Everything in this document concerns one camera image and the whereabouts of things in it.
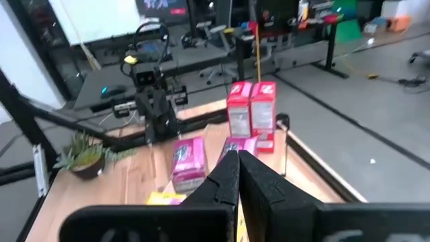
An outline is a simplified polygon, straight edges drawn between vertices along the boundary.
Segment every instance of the red cereal box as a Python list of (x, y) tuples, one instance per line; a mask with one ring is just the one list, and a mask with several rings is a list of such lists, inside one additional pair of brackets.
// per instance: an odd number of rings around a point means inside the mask
[(251, 94), (251, 135), (257, 136), (257, 149), (272, 153), (275, 149), (276, 84), (262, 81)]
[(227, 97), (228, 123), (230, 135), (234, 138), (251, 137), (251, 115), (249, 96), (253, 84), (241, 81), (234, 83)]

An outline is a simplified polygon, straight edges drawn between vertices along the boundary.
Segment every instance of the yellow package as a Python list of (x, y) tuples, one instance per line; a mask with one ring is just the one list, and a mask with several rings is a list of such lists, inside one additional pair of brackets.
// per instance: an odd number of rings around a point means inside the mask
[(133, 56), (127, 56), (126, 58), (124, 58), (124, 62), (130, 64), (130, 65), (134, 65), (136, 64), (138, 61), (137, 58), (134, 58)]
[(146, 205), (178, 205), (186, 198), (183, 194), (152, 192)]

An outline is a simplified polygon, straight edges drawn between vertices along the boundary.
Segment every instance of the snack box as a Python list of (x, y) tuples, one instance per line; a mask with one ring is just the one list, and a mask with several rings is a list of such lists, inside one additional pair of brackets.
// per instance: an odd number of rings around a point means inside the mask
[(178, 205), (187, 198), (184, 194), (152, 192), (147, 205)]
[(276, 127), (276, 84), (262, 81), (254, 85), (251, 94), (251, 135), (256, 136), (259, 152), (273, 153)]
[(228, 124), (231, 137), (251, 137), (251, 114), (249, 96), (253, 84), (240, 81), (232, 85), (227, 97)]
[(174, 146), (172, 182), (180, 194), (194, 191), (206, 178), (206, 154), (202, 137), (178, 140)]
[(222, 148), (221, 156), (218, 160), (220, 162), (228, 151), (246, 150), (252, 155), (257, 155), (257, 137), (254, 138), (231, 138), (228, 137)]

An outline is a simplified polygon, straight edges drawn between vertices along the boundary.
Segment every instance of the wooden table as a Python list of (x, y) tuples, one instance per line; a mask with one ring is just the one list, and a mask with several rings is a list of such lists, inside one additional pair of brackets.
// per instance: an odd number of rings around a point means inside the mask
[[(181, 111), (178, 118), (191, 118), (226, 107), (225, 100)], [(111, 135), (125, 136), (142, 130), (128, 126)], [(182, 138), (205, 138), (208, 170), (219, 158), (228, 125), (208, 125), (205, 129), (184, 134)], [(286, 132), (277, 130), (274, 154), (260, 154), (259, 159), (273, 170), (285, 174), (286, 179), (323, 202), (342, 202), (340, 197), (285, 144)], [(154, 147), (140, 147), (136, 153), (107, 167), (91, 181), (81, 181), (67, 171), (58, 173), (32, 229), (27, 242), (56, 242), (63, 220), (72, 212), (95, 204), (144, 204), (153, 191), (162, 192), (170, 180), (173, 160), (173, 141)]]

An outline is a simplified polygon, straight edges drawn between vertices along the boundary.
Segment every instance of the table leg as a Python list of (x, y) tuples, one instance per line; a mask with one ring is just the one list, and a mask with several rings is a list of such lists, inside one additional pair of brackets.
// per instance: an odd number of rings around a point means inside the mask
[(243, 65), (244, 59), (244, 43), (240, 38), (236, 38), (236, 61), (237, 61), (237, 75), (239, 76), (238, 81), (245, 80), (245, 68)]
[(318, 69), (336, 75), (340, 78), (346, 79), (349, 78), (348, 74), (337, 71), (333, 68), (333, 55), (335, 52), (335, 43), (336, 43), (336, 32), (337, 32), (337, 24), (332, 24), (329, 35), (329, 47), (327, 48), (327, 57), (325, 64), (322, 65), (319, 62), (312, 63), (312, 65)]

